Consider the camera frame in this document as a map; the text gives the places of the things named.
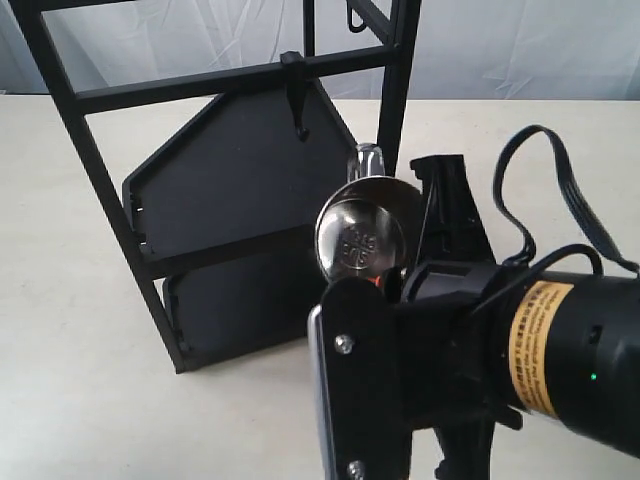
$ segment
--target screw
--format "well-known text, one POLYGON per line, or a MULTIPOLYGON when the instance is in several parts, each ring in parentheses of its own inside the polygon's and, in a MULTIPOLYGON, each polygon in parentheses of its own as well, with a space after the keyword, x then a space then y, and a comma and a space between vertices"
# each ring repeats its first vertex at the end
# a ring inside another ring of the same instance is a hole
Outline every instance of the screw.
POLYGON ((347 465, 347 473, 351 480, 364 480, 364 463, 355 460, 347 465))
POLYGON ((353 351, 355 342, 349 335, 338 335, 333 341, 333 346, 340 355, 349 355, 353 351))

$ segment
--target table surface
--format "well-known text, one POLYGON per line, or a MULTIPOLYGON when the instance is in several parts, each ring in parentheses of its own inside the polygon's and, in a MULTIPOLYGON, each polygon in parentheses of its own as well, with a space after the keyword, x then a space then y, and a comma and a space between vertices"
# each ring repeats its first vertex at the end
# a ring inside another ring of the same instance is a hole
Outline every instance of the table surface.
MULTIPOLYGON (((115 184, 206 101, 92 116, 115 184)), ((378 102, 336 103, 358 141, 375 139, 378 102)), ((491 177, 501 148, 531 123, 562 136, 594 210, 621 250, 640 259, 638 103, 409 102, 399 176, 415 182, 411 158, 465 154, 504 258, 521 239, 491 203, 491 177)), ((584 240, 543 138, 517 155, 505 197, 541 253, 584 240)), ((323 478, 306 344, 175 375, 48 97, 0 96, 0 218, 0 478, 323 478)), ((586 268, 581 260, 563 267, 586 268)), ((432 432, 417 433, 412 478, 433 478, 439 459, 432 432)), ((497 432, 495 479, 639 473, 640 461, 544 420, 497 432)))

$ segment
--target black metal rack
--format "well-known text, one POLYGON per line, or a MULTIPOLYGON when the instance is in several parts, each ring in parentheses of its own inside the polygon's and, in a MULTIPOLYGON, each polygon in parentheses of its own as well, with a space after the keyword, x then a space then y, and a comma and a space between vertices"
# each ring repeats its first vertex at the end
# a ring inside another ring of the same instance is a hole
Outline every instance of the black metal rack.
MULTIPOLYGON (((169 283, 173 284, 176 282, 176 278, 173 278, 175 275, 272 251, 276 246, 280 250, 300 245, 310 247, 312 226, 306 222, 304 225, 229 241, 223 245, 200 247, 188 252, 174 252, 158 257, 154 252, 145 250, 146 242, 144 239, 141 240, 131 218, 132 211, 143 207, 131 204, 130 198, 126 196, 123 198, 123 207, 89 129, 86 116, 224 92, 247 93, 255 91, 256 88, 277 89, 290 81, 292 69, 283 61, 90 91, 74 91, 49 35, 43 13, 124 1, 136 0, 10 0, 10 4, 175 369, 177 372, 183 372, 277 343, 290 335, 275 336, 270 340, 252 344, 253 346, 234 349, 222 357, 210 356, 203 359, 191 354, 189 349, 181 345, 180 332, 171 319, 171 311, 175 309, 175 305, 170 301, 166 302, 168 311, 165 310, 153 281, 171 277, 169 283)), ((315 1, 303 0, 305 56, 296 63, 296 74, 313 84, 313 81, 320 77, 377 67, 385 68, 377 142, 385 152, 387 172, 393 175, 398 158, 421 1, 393 0, 388 18, 371 0, 346 0, 346 6, 350 30, 357 33, 369 28, 380 40, 380 45, 316 56, 315 1), (354 25, 354 13, 362 20, 360 25, 354 25)), ((315 85, 322 96, 321 86, 319 83, 315 85)))

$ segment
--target black hook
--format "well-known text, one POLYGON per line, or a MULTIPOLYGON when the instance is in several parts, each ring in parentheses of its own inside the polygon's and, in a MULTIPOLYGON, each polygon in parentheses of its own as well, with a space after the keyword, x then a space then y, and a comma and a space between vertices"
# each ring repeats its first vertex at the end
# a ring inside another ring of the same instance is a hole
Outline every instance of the black hook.
POLYGON ((353 7, 349 5, 347 1, 347 25, 349 26, 349 31, 351 33, 360 33, 364 32, 367 29, 367 24, 364 23, 364 20, 360 25, 355 25, 353 23, 353 7))
POLYGON ((299 52, 285 52, 280 55, 280 63, 285 68, 287 77, 287 100, 293 114, 293 125, 296 135, 302 142, 309 138, 309 130, 302 125, 302 111, 307 97, 307 82, 305 80, 305 61, 299 52))

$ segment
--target orange label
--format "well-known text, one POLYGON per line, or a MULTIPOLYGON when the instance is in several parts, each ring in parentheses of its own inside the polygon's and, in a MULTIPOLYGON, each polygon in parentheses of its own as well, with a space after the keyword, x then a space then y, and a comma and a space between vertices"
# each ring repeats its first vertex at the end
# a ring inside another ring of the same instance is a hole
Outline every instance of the orange label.
POLYGON ((511 381, 525 407, 557 417, 544 372, 544 356, 551 322, 573 285, 537 282, 516 311, 509 335, 511 381))

